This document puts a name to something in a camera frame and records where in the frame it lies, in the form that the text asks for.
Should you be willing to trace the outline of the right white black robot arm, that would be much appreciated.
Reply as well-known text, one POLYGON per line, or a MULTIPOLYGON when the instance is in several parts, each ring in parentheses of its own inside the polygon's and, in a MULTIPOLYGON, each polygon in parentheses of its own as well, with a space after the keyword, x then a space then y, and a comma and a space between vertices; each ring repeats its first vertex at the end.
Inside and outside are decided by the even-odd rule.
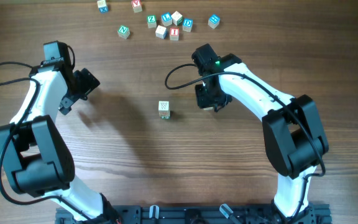
POLYGON ((286 222, 308 211, 310 179, 324 167, 329 144, 315 102, 307 95, 283 93, 254 75, 234 54, 218 56, 209 44, 191 56, 200 80, 195 86, 201 109, 219 111, 233 98, 262 122, 265 153, 278 172, 273 206, 286 222))

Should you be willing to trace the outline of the red 6 wooden block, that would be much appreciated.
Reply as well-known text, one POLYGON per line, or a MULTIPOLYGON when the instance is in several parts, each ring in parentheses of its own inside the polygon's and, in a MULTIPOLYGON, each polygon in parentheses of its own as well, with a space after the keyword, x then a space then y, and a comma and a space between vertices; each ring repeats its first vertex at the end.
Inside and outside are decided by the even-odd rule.
POLYGON ((161 111, 159 112, 159 116, 170 116, 170 112, 169 111, 161 111))

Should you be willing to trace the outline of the green N wooden block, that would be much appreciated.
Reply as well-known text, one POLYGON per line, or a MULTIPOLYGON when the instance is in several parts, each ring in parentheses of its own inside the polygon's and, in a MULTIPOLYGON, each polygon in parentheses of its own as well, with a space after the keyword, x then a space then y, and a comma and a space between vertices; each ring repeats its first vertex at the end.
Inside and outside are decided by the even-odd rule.
POLYGON ((119 37, 121 37, 123 39, 127 39, 131 34, 129 28, 124 25, 120 25, 120 27, 117 30, 117 33, 118 33, 119 37))

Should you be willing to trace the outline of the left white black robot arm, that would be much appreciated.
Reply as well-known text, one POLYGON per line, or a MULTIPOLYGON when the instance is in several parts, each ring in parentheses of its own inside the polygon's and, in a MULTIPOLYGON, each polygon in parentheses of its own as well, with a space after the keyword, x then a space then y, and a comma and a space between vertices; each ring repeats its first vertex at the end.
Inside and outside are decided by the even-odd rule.
POLYGON ((0 126, 0 193, 16 205, 59 204, 57 223, 68 223, 68 217, 71 223, 122 223, 106 197, 76 176, 55 125, 58 113, 86 101, 100 82, 85 68, 75 70, 75 54, 66 43, 45 43, 44 55, 25 78, 30 87, 20 110, 0 126))

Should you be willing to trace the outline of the green W wooden block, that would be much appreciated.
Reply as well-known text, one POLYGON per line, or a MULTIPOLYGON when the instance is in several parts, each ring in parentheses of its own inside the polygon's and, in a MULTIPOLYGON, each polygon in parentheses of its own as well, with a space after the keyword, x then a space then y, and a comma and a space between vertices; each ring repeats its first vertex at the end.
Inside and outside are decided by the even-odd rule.
POLYGON ((158 112, 161 111, 170 111, 170 105, 168 101, 159 101, 158 102, 158 112))

